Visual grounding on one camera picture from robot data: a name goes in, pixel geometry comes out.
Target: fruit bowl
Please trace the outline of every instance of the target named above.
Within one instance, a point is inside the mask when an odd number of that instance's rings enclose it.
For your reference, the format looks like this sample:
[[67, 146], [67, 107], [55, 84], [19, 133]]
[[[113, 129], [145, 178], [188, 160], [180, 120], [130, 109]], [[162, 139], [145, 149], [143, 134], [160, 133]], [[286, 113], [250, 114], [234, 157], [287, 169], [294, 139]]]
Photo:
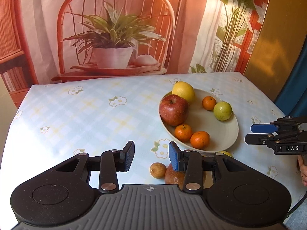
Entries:
[[210, 144], [204, 150], [198, 150], [191, 146], [190, 142], [183, 143], [175, 137], [175, 128], [163, 122], [160, 115], [163, 127], [171, 135], [171, 137], [177, 142], [180, 143], [185, 148], [189, 148], [200, 153], [216, 153], [228, 149], [236, 141], [239, 134], [239, 125], [237, 118], [234, 113], [226, 121], [219, 121], [215, 118], [213, 111], [207, 111], [202, 107], [202, 100], [206, 96], [212, 96], [215, 98], [216, 102], [221, 102], [222, 100], [209, 92], [194, 89], [195, 91], [195, 100], [190, 105], [189, 115], [185, 124], [188, 124], [192, 127], [193, 133], [197, 131], [206, 131], [210, 135]]

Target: finger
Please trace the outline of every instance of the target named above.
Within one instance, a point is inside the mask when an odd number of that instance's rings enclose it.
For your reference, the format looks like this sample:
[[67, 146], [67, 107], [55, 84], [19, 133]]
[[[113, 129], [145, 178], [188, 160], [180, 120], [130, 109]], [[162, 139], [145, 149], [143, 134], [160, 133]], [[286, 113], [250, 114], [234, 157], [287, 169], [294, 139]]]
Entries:
[[305, 165], [300, 166], [300, 172], [303, 173], [304, 175], [307, 175], [307, 166]]
[[305, 176], [303, 173], [301, 174], [301, 176], [302, 176], [302, 180], [307, 182], [307, 176]]
[[303, 161], [302, 155], [298, 155], [297, 159], [298, 159], [298, 165], [299, 165], [299, 166], [304, 165], [304, 161]]

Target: table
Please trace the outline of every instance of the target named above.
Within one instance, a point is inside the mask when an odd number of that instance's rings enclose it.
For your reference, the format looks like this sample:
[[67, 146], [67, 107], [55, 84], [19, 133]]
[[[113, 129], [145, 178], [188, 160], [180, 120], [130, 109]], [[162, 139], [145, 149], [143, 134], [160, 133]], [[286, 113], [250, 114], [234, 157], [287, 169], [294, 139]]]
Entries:
[[[158, 104], [177, 80], [231, 104], [239, 136], [228, 151], [285, 185], [295, 205], [305, 193], [296, 168], [297, 156], [274, 155], [265, 146], [244, 142], [253, 123], [269, 123], [284, 115], [240, 73], [103, 78], [31, 87], [10, 126], [4, 149], [1, 230], [17, 223], [10, 195], [19, 184], [80, 152], [98, 156], [106, 150], [122, 149], [133, 140], [135, 157], [128, 173], [118, 173], [119, 185], [164, 183], [151, 177], [149, 166], [170, 163], [167, 147], [172, 138], [160, 122]], [[98, 172], [93, 172], [90, 185], [98, 187]]]

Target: potted plant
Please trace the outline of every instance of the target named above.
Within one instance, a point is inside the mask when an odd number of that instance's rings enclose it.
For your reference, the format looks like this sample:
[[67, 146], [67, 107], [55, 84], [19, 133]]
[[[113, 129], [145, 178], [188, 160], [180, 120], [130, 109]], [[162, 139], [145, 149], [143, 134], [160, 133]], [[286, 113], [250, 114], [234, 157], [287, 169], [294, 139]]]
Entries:
[[165, 41], [156, 34], [155, 27], [146, 25], [149, 18], [144, 16], [122, 15], [111, 4], [104, 2], [107, 19], [98, 15], [84, 15], [89, 21], [82, 24], [88, 31], [73, 35], [67, 40], [76, 40], [78, 54], [92, 49], [93, 58], [99, 68], [125, 69], [138, 44], [150, 46], [148, 40]]

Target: yellow wall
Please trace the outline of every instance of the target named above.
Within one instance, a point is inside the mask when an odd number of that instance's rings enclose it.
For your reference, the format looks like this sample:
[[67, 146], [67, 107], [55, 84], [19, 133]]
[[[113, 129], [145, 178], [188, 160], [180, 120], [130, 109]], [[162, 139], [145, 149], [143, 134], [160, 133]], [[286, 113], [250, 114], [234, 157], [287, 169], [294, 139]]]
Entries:
[[274, 100], [286, 82], [307, 33], [307, 0], [270, 0], [245, 76]]
[[7, 133], [16, 111], [17, 108], [0, 78], [0, 166]]

